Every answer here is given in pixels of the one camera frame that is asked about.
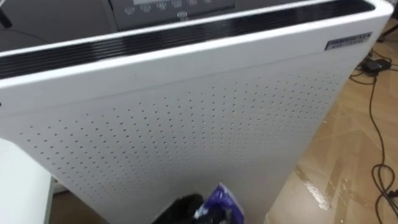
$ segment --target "blue plastic bag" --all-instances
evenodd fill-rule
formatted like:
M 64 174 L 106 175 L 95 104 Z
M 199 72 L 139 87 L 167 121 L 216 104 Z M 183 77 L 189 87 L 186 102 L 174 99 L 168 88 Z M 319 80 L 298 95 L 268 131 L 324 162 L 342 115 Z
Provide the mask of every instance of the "blue plastic bag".
M 214 206 L 220 207 L 226 212 L 231 212 L 236 224 L 244 224 L 243 209 L 223 184 L 219 184 L 205 203 L 196 211 L 195 218 L 206 215 L 209 209 Z

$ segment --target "display panel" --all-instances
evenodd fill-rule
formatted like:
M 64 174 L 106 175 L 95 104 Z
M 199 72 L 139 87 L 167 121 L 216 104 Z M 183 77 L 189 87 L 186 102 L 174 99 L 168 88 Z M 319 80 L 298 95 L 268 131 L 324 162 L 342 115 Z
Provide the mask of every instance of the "display panel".
M 133 0 L 135 5 L 138 5 L 138 4 L 152 4 L 154 2 L 166 2 L 166 1 L 169 1 L 169 0 Z

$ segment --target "label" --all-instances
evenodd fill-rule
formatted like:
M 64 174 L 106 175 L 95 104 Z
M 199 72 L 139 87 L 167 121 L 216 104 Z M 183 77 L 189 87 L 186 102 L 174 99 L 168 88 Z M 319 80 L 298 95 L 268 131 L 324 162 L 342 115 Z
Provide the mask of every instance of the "label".
M 344 37 L 340 39 L 330 40 L 326 44 L 325 50 L 337 49 L 340 47 L 347 47 L 354 44 L 360 44 L 369 40 L 372 36 L 372 32 L 354 35 L 350 37 Z

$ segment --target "white air purifier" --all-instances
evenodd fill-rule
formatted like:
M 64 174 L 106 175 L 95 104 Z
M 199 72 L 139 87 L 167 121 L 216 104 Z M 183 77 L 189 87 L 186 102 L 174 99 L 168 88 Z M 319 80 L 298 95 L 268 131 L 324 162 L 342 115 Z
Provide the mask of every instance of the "white air purifier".
M 0 137 L 111 224 L 151 224 L 219 182 L 261 224 L 392 6 L 242 2 L 0 53 Z

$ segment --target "button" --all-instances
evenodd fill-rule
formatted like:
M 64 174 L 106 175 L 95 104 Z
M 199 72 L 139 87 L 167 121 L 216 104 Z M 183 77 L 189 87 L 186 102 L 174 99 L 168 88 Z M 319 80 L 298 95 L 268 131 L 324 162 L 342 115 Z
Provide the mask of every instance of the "button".
M 149 12 L 149 11 L 150 11 L 150 5 L 141 5 L 141 9 L 142 9 L 144 12 Z
M 172 0 L 172 5 L 174 7 L 181 7 L 182 2 L 181 2 L 181 0 Z
M 157 3 L 156 6 L 157 6 L 160 10 L 165 10 L 165 9 L 166 9 L 166 3 L 164 3 L 164 2 Z
M 134 7 L 127 7 L 127 8 L 124 9 L 124 12 L 125 12 L 127 15 L 131 15 L 131 14 L 134 13 L 135 10 L 136 10 L 136 9 L 135 9 Z
M 184 18 L 184 17 L 187 17 L 187 16 L 188 16 L 188 13 L 185 12 L 185 11 L 181 11 L 181 12 L 177 13 L 177 17 L 178 18 Z
M 187 2 L 191 6 L 194 6 L 194 5 L 198 4 L 198 0 L 187 0 Z

